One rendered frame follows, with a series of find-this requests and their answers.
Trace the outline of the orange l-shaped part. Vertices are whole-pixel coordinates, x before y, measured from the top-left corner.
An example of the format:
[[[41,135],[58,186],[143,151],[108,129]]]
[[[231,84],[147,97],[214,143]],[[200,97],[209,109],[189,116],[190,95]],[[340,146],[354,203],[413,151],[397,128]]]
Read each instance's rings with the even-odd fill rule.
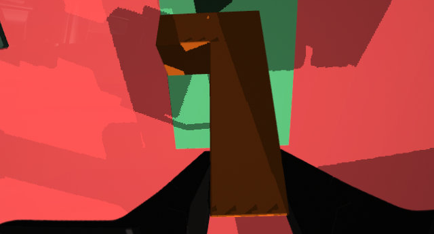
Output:
[[[210,74],[210,216],[289,215],[260,12],[159,16],[168,75]]]

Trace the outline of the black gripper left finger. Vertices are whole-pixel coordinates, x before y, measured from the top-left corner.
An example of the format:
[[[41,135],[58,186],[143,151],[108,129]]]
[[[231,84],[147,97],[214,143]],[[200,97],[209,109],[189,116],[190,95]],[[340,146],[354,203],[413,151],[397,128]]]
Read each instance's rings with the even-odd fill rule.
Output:
[[[204,151],[160,191],[115,220],[9,220],[0,234],[207,234],[210,151]]]

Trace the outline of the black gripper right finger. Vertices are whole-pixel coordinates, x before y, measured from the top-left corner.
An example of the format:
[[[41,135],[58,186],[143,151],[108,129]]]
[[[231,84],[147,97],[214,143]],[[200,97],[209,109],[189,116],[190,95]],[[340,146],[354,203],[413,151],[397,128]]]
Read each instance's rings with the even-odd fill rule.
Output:
[[[281,151],[292,234],[434,234],[434,210],[407,210]]]

